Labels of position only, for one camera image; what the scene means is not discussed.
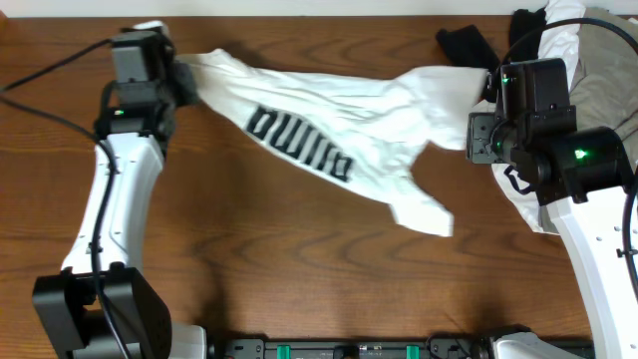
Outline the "white t-shirt with black logo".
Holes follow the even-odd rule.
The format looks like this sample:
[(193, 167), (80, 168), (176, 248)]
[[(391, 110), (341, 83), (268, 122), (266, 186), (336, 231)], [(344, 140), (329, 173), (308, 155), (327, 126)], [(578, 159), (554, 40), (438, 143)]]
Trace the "white t-shirt with black logo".
[(461, 151), (486, 71), (425, 66), (395, 79), (280, 72), (222, 49), (180, 56), (200, 98), (279, 158), (390, 207), (397, 224), (451, 236), (453, 215), (414, 182), (427, 144)]

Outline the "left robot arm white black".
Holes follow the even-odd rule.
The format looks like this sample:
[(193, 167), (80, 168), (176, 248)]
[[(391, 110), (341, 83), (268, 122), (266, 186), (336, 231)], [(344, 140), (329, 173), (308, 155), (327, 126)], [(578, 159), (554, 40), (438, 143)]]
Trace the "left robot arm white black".
[(204, 358), (205, 330), (177, 324), (143, 276), (152, 191), (175, 111), (198, 101), (166, 25), (111, 40), (116, 78), (92, 132), (96, 167), (84, 218), (59, 273), (37, 278), (32, 302), (59, 358)]

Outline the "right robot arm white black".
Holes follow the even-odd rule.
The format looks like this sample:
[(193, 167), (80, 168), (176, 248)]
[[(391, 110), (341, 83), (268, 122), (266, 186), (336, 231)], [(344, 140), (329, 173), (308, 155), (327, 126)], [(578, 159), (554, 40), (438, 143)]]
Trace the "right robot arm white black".
[(503, 65), (496, 109), (472, 113), (467, 157), (504, 164), (545, 208), (571, 261), (598, 358), (637, 355), (637, 182), (619, 136), (580, 130), (560, 59)]

